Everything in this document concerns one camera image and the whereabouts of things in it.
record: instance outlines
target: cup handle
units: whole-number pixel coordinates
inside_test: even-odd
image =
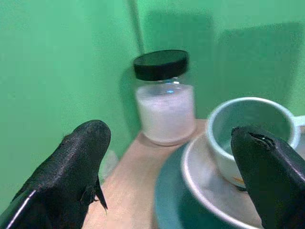
[[[299,127],[305,126],[305,115],[295,116],[294,123]]]

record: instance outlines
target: cup rim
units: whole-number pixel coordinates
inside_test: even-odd
[[[215,140],[215,137],[213,135],[213,124],[215,121],[216,116],[221,112],[221,110],[223,110],[224,108],[230,106],[233,103],[236,102],[243,102],[243,101],[260,101],[262,103],[266,103],[269,105],[274,106],[275,108],[277,108],[278,110],[280,110],[284,116],[286,116],[286,118],[289,121],[290,124],[290,131],[291,131],[291,136],[288,140],[288,144],[295,149],[299,143],[300,140],[300,129],[298,128],[298,126],[296,126],[296,124],[294,123],[293,119],[294,119],[294,115],[284,106],[268,100],[268,99],[264,99],[264,98],[259,98],[259,97],[240,97],[240,98],[236,98],[236,99],[231,99],[228,100],[226,102],[221,103],[220,105],[218,105],[210,114],[209,118],[208,118],[208,124],[207,124],[207,139],[209,141],[210,146],[214,149],[214,151],[216,151],[218,154],[226,157],[227,159],[231,160],[231,161],[235,161],[234,156],[227,153],[225,150],[223,150],[220,145],[217,143],[217,141]]]

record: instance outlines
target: white powder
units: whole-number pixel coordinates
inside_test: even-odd
[[[155,84],[136,92],[143,133],[160,145],[185,140],[195,129],[193,87]]]

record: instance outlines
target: glass jar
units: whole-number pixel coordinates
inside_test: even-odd
[[[185,142],[196,126],[193,87],[183,83],[188,53],[181,50],[151,52],[136,58],[133,66],[144,135],[162,146]]]

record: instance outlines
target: teal plate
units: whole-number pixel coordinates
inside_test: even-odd
[[[205,209],[186,187],[180,163],[183,145],[165,162],[155,186],[155,213],[160,229],[233,229]]]

